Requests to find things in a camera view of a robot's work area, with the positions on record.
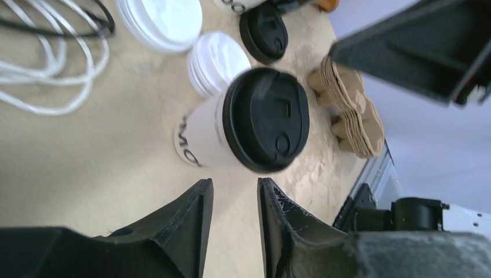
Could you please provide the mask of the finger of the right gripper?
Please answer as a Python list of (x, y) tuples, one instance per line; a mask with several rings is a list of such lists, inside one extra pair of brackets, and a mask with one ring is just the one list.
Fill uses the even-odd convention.
[(445, 105), (490, 97), (490, 2), (419, 1), (335, 42), (331, 60)]

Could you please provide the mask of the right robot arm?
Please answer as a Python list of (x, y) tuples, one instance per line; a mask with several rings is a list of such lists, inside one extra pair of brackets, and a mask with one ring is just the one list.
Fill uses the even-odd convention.
[(490, 231), (490, 2), (419, 1), (333, 44), (330, 59), (385, 89), (369, 94), (415, 197), (358, 210), (401, 231)]

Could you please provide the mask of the single white paper cup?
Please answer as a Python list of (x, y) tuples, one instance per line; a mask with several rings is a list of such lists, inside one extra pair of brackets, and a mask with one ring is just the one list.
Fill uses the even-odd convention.
[(181, 159), (194, 167), (241, 167), (225, 136), (225, 94), (216, 95), (183, 116), (173, 142)]

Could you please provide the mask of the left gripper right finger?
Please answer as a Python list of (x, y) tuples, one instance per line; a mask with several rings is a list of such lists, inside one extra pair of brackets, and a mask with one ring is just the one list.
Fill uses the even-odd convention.
[(266, 277), (489, 277), (490, 241), (474, 233), (344, 233), (291, 200), (271, 178), (257, 187)]

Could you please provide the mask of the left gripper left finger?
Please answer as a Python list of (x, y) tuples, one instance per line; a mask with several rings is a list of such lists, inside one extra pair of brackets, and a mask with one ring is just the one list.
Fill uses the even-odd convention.
[(202, 277), (214, 187), (181, 196), (108, 236), (65, 227), (1, 229), (2, 277)]

